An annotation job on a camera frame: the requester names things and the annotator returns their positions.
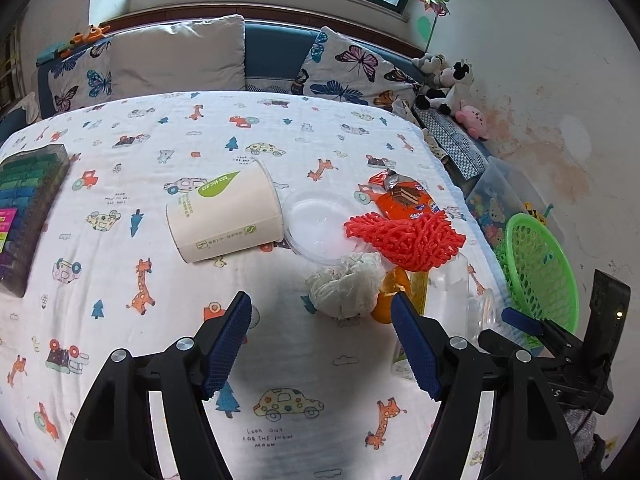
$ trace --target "metal screw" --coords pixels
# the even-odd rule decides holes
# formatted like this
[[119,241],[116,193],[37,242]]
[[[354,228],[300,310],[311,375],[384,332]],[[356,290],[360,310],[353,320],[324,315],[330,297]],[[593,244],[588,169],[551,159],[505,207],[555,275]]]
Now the metal screw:
[[523,363],[528,363],[531,361],[531,354],[526,350],[518,350],[516,352],[516,359],[518,361],[522,361]]
[[191,339],[190,337],[183,337],[175,344],[175,346],[178,350],[185,351],[189,348],[192,348],[194,344],[195,343],[193,342],[193,339]]
[[118,350],[114,350],[111,353],[111,360],[114,363],[119,363],[120,361],[124,361],[124,358],[127,356],[127,351],[123,350],[122,348],[118,349]]
[[449,344],[456,350],[464,350],[466,348],[466,339],[463,337],[455,336],[449,339]]

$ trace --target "cloud print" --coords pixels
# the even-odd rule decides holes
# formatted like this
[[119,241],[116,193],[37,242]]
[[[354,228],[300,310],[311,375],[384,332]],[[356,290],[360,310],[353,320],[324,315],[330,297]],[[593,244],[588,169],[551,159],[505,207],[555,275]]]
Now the cloud print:
[[356,365],[360,361],[356,356],[341,355],[333,360],[334,366]]
[[324,471],[316,471],[314,476],[316,478],[333,478],[342,474],[342,469],[325,469]]

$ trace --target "bed sheet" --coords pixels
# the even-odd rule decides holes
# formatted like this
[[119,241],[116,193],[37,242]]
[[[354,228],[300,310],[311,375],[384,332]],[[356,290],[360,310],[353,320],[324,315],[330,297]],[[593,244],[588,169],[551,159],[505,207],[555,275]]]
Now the bed sheet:
[[[354,199],[358,184],[381,164],[395,166],[423,183],[466,235],[472,278],[498,292],[501,307],[507,291],[497,261],[420,130],[384,110],[337,100],[183,92],[36,123],[8,139],[0,160],[50,142],[62,142],[73,163],[25,297],[0,296],[0,370],[8,374],[0,418],[41,478],[56,477],[75,416],[113,349],[162,351],[195,334],[238,290],[252,298],[252,327],[224,389],[205,403],[234,477],[409,477],[438,405],[390,373],[393,327],[368,316],[338,322],[316,314],[304,281],[318,266],[279,244],[185,264],[164,206],[171,193],[258,158],[281,200],[328,190],[366,213],[376,208]],[[470,290],[476,293],[473,280]],[[143,315],[139,292],[154,300]],[[292,407],[292,397],[302,400]],[[260,407],[273,398],[282,409],[268,420]],[[464,478],[478,475],[491,403],[483,394]],[[151,404],[163,476],[176,479],[159,394]],[[307,406],[313,409],[305,413]]]

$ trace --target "green plastic basket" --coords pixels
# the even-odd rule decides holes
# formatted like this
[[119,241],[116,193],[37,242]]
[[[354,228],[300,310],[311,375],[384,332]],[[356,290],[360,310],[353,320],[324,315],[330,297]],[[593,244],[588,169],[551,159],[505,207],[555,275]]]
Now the green plastic basket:
[[[552,319],[576,332],[578,286],[562,248],[546,227],[528,214],[512,216],[495,255],[520,312],[535,319]],[[533,337],[527,342],[531,347],[540,346]]]

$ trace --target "paper cup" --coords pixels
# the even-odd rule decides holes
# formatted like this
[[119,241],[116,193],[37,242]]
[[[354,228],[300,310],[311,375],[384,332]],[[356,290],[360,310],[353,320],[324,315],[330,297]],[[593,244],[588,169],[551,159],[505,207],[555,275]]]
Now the paper cup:
[[169,202],[166,219],[188,264],[284,237],[280,201],[259,161]]

